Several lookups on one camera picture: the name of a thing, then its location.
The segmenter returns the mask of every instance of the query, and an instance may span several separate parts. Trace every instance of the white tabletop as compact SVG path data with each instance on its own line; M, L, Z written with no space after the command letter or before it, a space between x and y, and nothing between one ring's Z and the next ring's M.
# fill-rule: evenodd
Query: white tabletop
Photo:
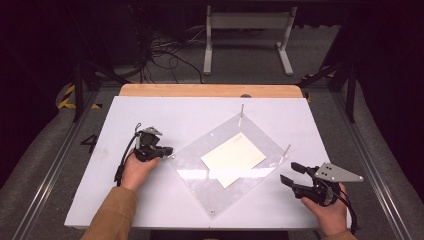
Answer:
M225 210L211 216L169 163L163 159L138 192L133 226L146 229L311 229L315 217L281 184L280 174L311 186L309 176L294 172L329 162L306 99L303 98L174 98L115 97L96 148L65 221L87 227L110 189L137 123L163 133L159 146L178 152L240 112L281 148L288 158L265 179Z

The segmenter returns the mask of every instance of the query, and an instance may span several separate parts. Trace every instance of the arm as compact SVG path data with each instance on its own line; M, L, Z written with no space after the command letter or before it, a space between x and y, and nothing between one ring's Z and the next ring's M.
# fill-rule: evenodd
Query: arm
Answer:
M346 192L343 184L340 184L340 188ZM318 224L326 236L323 240L356 239L347 229L347 207L340 200L327 207L322 207L306 197L303 197L301 201L316 216Z
M140 162L130 154L120 187L114 187L103 201L82 239L127 239L137 209L137 191L159 158Z

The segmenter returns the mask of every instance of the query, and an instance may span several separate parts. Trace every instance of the person's left hand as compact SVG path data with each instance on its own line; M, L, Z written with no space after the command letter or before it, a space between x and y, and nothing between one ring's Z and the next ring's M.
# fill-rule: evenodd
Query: person's left hand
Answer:
M139 161L133 152L130 153L122 176L121 187L136 192L146 181L150 171L160 162L160 158L154 158L148 162Z

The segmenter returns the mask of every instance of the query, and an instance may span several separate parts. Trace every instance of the paper sheet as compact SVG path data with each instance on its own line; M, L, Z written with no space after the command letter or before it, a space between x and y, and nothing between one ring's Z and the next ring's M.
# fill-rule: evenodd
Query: paper sheet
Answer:
M224 188L248 175L265 158L242 132L201 157L210 170L209 178L216 178Z

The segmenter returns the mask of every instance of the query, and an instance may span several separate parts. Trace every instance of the tan sleeve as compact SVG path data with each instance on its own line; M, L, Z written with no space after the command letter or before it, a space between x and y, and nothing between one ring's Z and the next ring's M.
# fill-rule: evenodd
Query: tan sleeve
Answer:
M328 237L324 237L321 238L321 240L357 240L355 236L352 235L352 233L350 233L349 230L336 234L336 235L331 235Z
M82 239L128 239L137 210L137 195L126 188L111 189Z

